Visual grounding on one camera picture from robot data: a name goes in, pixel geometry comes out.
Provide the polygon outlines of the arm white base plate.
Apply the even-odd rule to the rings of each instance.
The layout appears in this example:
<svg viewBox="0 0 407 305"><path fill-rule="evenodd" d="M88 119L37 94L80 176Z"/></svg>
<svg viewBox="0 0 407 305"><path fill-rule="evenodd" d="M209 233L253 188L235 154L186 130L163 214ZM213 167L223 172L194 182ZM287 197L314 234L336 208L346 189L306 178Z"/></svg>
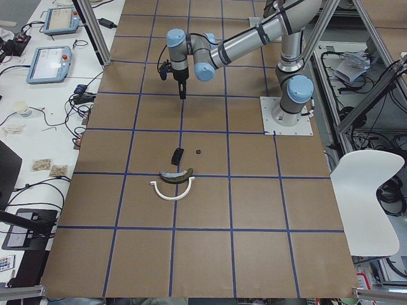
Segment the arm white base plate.
<svg viewBox="0 0 407 305"><path fill-rule="evenodd" d="M297 114L284 112L280 108L280 97L260 97L260 104L265 135L314 135L306 104Z"/></svg>

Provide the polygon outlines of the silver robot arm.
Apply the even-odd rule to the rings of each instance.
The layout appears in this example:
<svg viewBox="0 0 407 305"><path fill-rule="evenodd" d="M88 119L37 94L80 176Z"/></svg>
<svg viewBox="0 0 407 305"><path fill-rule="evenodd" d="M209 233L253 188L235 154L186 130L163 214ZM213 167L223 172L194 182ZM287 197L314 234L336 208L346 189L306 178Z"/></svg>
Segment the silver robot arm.
<svg viewBox="0 0 407 305"><path fill-rule="evenodd" d="M218 43L211 33L171 29L166 36L169 59L159 62L157 71L162 80L173 75L179 96L184 99L189 78L188 56L193 57L196 78L210 81L217 69L281 38L276 75L282 97L272 110L272 119L280 126L293 127L314 92L314 84L302 73L305 56L301 40L306 24L316 16L321 4L313 0L267 1L260 22Z"/></svg>

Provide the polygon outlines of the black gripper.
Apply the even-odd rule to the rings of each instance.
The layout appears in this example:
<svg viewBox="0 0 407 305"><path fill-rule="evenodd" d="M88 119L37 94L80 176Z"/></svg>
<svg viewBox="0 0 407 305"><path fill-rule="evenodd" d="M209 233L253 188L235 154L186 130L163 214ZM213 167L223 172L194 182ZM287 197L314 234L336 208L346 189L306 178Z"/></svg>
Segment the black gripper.
<svg viewBox="0 0 407 305"><path fill-rule="evenodd" d="M177 84L178 84L179 98L181 100L184 100L184 98L186 98L186 92L187 92L187 87L186 87L187 80L190 76L188 67L183 70L176 70L172 66L172 64L168 60L166 60L160 66L160 77L161 77L162 81L165 81L167 79L168 73L173 74L173 77L177 81Z"/></svg>

